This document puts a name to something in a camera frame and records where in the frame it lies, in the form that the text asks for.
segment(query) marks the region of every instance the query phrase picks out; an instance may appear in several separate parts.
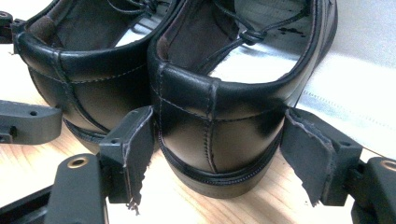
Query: wooden surface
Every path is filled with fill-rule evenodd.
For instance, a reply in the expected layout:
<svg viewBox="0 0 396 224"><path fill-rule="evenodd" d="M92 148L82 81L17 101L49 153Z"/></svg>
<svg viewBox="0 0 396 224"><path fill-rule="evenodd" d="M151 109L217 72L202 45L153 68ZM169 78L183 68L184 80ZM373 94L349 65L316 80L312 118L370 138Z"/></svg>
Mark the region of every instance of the wooden surface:
<svg viewBox="0 0 396 224"><path fill-rule="evenodd" d="M11 46L0 46L0 99L45 105L26 65L10 51ZM51 185L62 160L86 152L65 127L59 138L41 146L0 145L0 207ZM110 223L351 223L353 204L348 199L345 207L313 208L300 179L278 152L256 188L234 199L217 200L184 186L159 151L146 173L142 194L140 216L124 204L110 205Z"/></svg>

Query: light wood surface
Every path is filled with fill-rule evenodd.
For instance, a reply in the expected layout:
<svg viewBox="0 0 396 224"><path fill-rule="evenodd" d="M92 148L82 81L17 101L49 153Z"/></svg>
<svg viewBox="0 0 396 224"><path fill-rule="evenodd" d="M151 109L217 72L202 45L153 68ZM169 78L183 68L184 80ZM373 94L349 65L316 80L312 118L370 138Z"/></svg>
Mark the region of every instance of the light wood surface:
<svg viewBox="0 0 396 224"><path fill-rule="evenodd" d="M11 46L0 46L0 99L45 105L26 65L11 51ZM0 207L51 185L62 160L86 152L65 127L59 138L44 145L0 145ZM158 151L142 194L140 216L124 204L110 205L110 223L351 223L353 204L348 199L345 207L312 207L300 179L278 152L256 188L234 199L217 200L184 186Z"/></svg>

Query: black leather shoe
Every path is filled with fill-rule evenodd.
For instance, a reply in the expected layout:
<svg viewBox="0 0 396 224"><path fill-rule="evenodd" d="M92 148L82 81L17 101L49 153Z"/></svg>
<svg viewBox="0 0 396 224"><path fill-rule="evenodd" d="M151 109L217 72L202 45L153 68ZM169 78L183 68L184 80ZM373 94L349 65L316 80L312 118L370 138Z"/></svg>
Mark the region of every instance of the black leather shoe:
<svg viewBox="0 0 396 224"><path fill-rule="evenodd" d="M97 151L129 111L150 105L147 48L176 5L55 0L15 24L15 51L35 86L49 105L62 109L67 127L88 149Z"/></svg>
<svg viewBox="0 0 396 224"><path fill-rule="evenodd" d="M191 189L241 195L332 43L335 0L185 0L174 17L148 48L163 154Z"/></svg>

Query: shoe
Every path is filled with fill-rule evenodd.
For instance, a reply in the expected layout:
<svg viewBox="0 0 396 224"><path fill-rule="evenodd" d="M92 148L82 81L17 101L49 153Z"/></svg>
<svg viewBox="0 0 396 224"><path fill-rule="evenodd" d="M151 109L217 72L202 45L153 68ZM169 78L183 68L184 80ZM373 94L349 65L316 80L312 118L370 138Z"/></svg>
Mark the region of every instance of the shoe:
<svg viewBox="0 0 396 224"><path fill-rule="evenodd" d="M36 88L93 152L131 110L150 105L147 48L177 0L55 0L13 28Z"/></svg>
<svg viewBox="0 0 396 224"><path fill-rule="evenodd" d="M236 197L268 169L286 108L332 43L336 2L180 4L148 48L161 149L191 189Z"/></svg>

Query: black leather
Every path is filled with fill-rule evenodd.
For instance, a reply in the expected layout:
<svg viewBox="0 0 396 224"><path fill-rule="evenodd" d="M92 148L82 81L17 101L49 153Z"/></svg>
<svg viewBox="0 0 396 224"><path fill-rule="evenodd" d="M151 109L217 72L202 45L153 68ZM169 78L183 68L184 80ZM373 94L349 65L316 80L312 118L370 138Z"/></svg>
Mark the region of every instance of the black leather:
<svg viewBox="0 0 396 224"><path fill-rule="evenodd" d="M72 132L97 143L129 111L150 104L147 48L176 5L172 1L149 35L115 48L135 17L114 10L107 0L54 0L14 30L15 49L40 94L62 109Z"/></svg>
<svg viewBox="0 0 396 224"><path fill-rule="evenodd" d="M176 59L167 55L172 48L169 45L176 45L178 41L172 32L182 30L183 22L189 20L184 11L193 11L189 7L211 4L209 2L183 1L184 7L174 15L180 16L167 30L156 35L148 48L151 95L162 150L170 157L169 161L181 161L180 166L170 162L173 168L201 183L205 180L191 170L204 174L206 180L220 179L258 161L271 144L277 143L285 109L296 105L314 68L330 47L337 23L335 1L312 1L312 34L305 52L285 76L261 84L223 82L198 74L187 66L181 67ZM211 45L215 40L208 37L198 41ZM185 49L185 53L194 54L195 51ZM246 174L245 179L255 174ZM213 192L202 193L218 197Z"/></svg>

